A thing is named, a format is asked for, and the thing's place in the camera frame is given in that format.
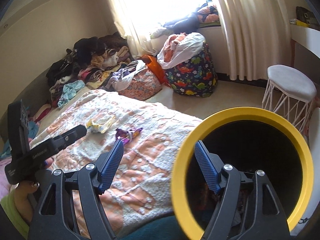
screw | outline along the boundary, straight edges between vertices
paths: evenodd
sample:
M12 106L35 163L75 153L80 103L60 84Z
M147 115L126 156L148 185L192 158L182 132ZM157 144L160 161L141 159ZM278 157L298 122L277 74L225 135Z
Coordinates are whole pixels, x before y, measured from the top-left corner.
M223 168L224 168L225 170L227 170L227 171L231 171L231 170L233 169L232 165L230 165L230 164L225 164L225 165L223 166Z
M54 176L58 176L58 175L60 175L61 174L61 170L55 170L54 172L53 172L53 174L54 174Z
M87 170L93 170L94 167L95 167L95 165L94 165L93 163L89 163L85 168L86 168Z
M261 177L263 177L265 175L264 171L262 171L262 170L257 170L257 174Z

orange and white blanket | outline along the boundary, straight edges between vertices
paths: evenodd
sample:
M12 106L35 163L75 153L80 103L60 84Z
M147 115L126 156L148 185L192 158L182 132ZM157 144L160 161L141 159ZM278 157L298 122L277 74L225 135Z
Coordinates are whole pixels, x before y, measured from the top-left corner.
M115 116L104 134L88 132L75 144L54 157L53 169L64 172L81 169L109 151L115 142L116 128L143 127L125 146L124 155L111 188L101 203L113 230L121 237L157 217L172 212L170 180L172 166L181 143L201 122L200 119L118 95L117 92L92 90L82 95L31 143L34 147L90 119ZM74 194L81 233L88 236L78 193Z

yellow tube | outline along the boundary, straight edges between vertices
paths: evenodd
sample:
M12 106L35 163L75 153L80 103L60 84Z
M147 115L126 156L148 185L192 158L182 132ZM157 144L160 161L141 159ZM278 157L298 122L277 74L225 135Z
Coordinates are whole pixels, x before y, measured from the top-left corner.
M302 166L302 187L298 202L287 219L290 231L297 225L307 208L313 187L313 163L309 147L299 131L286 119L273 112L255 107L230 108L209 116L188 135L173 167L171 184L173 208L180 226L191 240L201 239L204 233L192 215L186 192L187 171L194 153L194 145L218 127L240 120L259 121L277 128L289 138L298 152Z

white stool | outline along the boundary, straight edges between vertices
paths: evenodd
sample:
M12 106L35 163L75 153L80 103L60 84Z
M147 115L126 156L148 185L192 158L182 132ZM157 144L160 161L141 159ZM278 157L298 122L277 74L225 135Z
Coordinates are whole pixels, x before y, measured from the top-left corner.
M273 106L272 96L275 87L282 92L282 95L276 106ZM302 132L310 116L316 93L315 85L305 74L292 67L274 65L268 67L268 83L262 100L262 108L276 113L283 105L283 117L290 121L299 132ZM297 100L292 108L290 108L290 98ZM300 102L303 102L304 105L298 113ZM290 112L294 109L294 119L290 120Z

stool cushion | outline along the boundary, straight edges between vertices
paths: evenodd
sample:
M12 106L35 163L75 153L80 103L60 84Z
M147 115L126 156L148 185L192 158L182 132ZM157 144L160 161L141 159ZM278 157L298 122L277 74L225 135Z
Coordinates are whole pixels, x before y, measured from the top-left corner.
M291 98L307 103L316 96L317 91L313 82L295 68L284 65L268 67L268 78Z

